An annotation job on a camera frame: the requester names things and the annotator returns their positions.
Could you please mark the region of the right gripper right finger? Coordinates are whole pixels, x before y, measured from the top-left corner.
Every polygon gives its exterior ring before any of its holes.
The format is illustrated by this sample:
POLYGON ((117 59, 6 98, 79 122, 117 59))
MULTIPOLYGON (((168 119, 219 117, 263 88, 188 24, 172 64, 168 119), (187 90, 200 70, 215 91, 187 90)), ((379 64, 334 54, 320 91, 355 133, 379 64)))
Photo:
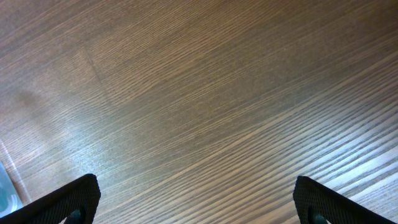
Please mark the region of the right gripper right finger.
POLYGON ((293 199, 303 224, 394 223, 306 176, 297 177, 293 199))

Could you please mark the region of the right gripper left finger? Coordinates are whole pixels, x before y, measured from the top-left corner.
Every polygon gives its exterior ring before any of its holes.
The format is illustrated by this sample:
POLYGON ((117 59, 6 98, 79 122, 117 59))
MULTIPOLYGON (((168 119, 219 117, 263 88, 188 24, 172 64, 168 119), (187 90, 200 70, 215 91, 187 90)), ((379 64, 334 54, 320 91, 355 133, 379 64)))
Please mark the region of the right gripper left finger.
POLYGON ((1 218, 1 224, 92 224, 101 197, 97 178, 85 174, 1 218))

